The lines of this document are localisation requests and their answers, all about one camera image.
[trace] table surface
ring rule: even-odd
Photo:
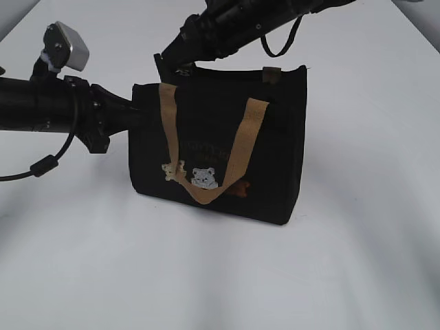
[[[202,0],[42,0],[0,44],[26,79],[46,25],[91,51],[79,76],[125,98]],[[289,27],[270,34],[281,47]],[[0,185],[0,328],[438,329],[440,56],[391,1],[308,16],[290,53],[203,66],[309,67],[304,175],[277,228],[137,195],[126,133],[75,141],[41,179]],[[77,74],[69,69],[64,74]],[[2,175],[65,136],[1,133]]]

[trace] black cable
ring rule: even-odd
[[[295,36],[296,36],[297,31],[298,31],[298,28],[300,27],[302,19],[303,19],[302,16],[299,16],[296,19],[295,24],[294,24],[294,26],[292,27],[292,29],[290,31],[289,38],[287,39],[287,42],[286,42],[285,46],[282,48],[281,52],[279,52],[278,54],[274,54],[272,52],[272,50],[270,50],[269,44],[267,43],[266,35],[262,36],[261,37],[261,45],[263,45],[263,48],[266,51],[266,54],[269,55],[272,58],[281,57],[283,55],[286,55],[287,51],[294,44]]]
[[[48,155],[46,158],[43,158],[41,161],[35,163],[30,167],[30,170],[28,172],[17,175],[10,175],[7,177],[0,177],[0,182],[17,181],[21,179],[26,179],[31,176],[40,177],[58,166],[58,160],[60,160],[60,158],[64,156],[64,154],[67,152],[69,147],[72,145],[72,142],[74,141],[76,127],[78,126],[79,121],[79,106],[73,90],[72,96],[74,99],[74,121],[71,124],[70,132],[67,136],[66,142],[61,147],[60,151],[55,156]]]

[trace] white bear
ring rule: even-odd
[[[215,181],[214,174],[215,169],[208,168],[201,170],[200,168],[194,168],[192,170],[194,177],[191,179],[191,183],[202,189],[215,189],[219,187],[219,184]]]

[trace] tan strap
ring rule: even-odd
[[[171,159],[174,180],[179,182],[200,204],[206,205],[223,194],[231,185],[240,180],[248,170],[255,141],[261,129],[269,103],[250,98],[247,101],[243,121],[236,132],[228,167],[222,187],[206,190],[192,185],[186,179],[186,172],[179,165],[179,138],[177,135],[176,86],[161,84],[159,95],[161,102],[162,125],[164,126]]]
[[[263,83],[276,85],[281,80],[283,71],[280,67],[264,67],[263,68]]]

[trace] black bag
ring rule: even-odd
[[[148,127],[129,131],[134,188],[286,224],[300,190],[306,67],[291,72],[193,67],[188,77],[168,73],[160,62],[158,67],[168,84],[133,88],[134,106],[150,120]]]

